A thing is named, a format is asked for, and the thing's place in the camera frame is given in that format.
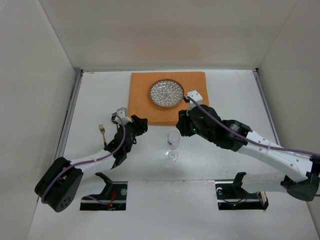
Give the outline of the clear wine glass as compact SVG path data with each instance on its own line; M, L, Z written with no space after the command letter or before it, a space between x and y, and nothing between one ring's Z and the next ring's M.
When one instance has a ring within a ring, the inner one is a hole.
M167 135L167 144L168 150L166 151L165 156L169 161L175 162L179 157L177 148L180 144L180 133L177 131L169 132Z

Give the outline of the orange cloth napkin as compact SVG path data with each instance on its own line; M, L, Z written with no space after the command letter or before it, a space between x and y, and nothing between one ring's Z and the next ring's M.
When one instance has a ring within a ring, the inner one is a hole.
M131 74L128 101L128 115L148 119L150 125L174 126L178 122L180 110L186 110L188 104L182 101L173 107L161 107L154 104L150 97L154 83L171 79L180 83L185 93L196 90L203 98L203 104L209 105L206 74L203 71L187 72L134 72Z

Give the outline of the patterned ceramic plate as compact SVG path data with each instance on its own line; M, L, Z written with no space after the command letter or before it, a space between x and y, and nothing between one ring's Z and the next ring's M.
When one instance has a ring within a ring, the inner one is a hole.
M176 80L165 78L152 84L149 91L151 101L162 108L172 108L183 100L185 90Z

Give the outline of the gold fork black handle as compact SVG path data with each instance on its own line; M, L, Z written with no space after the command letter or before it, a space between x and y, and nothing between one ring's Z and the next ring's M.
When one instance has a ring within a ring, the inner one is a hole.
M107 141L106 141L106 137L105 137L105 127L104 127L104 125L102 123L99 124L98 126L99 126L100 133L102 134L102 137L103 137L103 144L106 147L107 146Z

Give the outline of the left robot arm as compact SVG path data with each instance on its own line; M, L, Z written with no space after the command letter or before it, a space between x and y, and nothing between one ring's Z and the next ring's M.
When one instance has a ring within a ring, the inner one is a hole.
M108 197L115 199L114 182L103 171L126 160L137 143L136 138L147 132L148 120L136 115L128 117L119 111L112 116L119 126L113 140L101 151L73 160L62 156L48 168L34 189L43 204L59 213L76 198L89 198L101 204L106 204Z

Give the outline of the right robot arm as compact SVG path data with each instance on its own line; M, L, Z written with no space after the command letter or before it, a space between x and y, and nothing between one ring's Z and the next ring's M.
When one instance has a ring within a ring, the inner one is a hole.
M239 172L233 179L236 193L283 192L311 202L320 185L319 156L286 151L237 120L222 120L206 105L178 112L176 128L181 136L199 135L217 147L255 158L276 169L268 174Z

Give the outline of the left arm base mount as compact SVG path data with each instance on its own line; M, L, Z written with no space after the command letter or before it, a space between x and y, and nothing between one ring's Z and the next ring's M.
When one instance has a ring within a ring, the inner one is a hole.
M83 197L80 211L125 211L127 207L128 182L115 181L107 185L100 194Z

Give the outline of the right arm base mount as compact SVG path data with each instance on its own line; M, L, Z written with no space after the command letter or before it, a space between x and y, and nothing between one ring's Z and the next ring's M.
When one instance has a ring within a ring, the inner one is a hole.
M262 210L269 206L266 193L248 193L241 187L234 187L232 180L215 182L218 209L221 211Z

